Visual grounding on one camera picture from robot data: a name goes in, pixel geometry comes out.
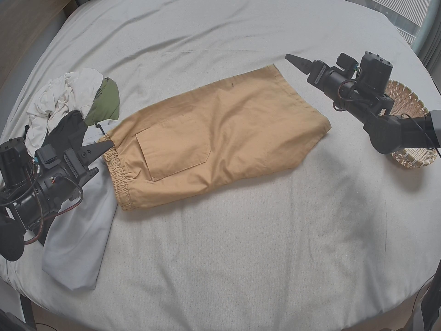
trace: shorts pocket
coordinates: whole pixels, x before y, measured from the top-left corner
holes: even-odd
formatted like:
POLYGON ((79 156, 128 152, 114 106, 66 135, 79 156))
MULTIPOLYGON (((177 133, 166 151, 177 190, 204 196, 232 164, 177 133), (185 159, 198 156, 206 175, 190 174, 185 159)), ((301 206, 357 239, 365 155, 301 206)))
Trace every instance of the shorts pocket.
POLYGON ((205 163, 210 154, 207 129, 187 115, 136 134, 153 181, 205 163))

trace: wooden panel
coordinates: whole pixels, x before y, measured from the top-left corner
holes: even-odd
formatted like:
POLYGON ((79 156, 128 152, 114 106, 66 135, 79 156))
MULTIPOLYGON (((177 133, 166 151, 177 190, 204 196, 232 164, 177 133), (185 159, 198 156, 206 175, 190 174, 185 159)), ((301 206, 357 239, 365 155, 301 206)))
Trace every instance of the wooden panel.
POLYGON ((0 0, 0 89, 36 37, 71 0, 0 0))

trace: tan shorts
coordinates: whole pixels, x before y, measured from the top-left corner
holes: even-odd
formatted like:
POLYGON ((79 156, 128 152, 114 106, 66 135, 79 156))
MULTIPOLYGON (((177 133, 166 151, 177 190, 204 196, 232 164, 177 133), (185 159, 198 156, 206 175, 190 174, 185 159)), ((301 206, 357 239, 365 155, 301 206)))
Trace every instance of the tan shorts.
POLYGON ((295 168, 330 128, 270 65, 141 109, 102 140, 128 211, 295 168))

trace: green garment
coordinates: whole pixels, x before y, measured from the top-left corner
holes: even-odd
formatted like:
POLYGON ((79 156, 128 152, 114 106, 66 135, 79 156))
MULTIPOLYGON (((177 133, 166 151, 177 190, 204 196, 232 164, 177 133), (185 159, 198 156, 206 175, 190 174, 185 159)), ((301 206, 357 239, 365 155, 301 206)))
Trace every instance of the green garment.
POLYGON ((119 92, 115 81, 106 77, 96 92, 95 99, 84 122, 87 126, 106 119, 119 118, 119 92))

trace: wicker basket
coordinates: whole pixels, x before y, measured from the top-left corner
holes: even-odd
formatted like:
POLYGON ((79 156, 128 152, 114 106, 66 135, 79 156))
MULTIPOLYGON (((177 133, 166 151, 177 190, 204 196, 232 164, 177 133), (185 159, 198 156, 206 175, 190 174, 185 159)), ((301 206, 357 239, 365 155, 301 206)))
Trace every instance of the wicker basket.
MULTIPOLYGON (((389 81, 385 93, 395 103, 392 115, 409 114, 411 117, 423 117, 429 113, 424 103, 416 96, 409 87, 400 82, 389 81)), ((391 153, 392 157, 406 168, 419 168, 433 163, 437 157, 436 151, 426 148, 404 148, 391 153)))

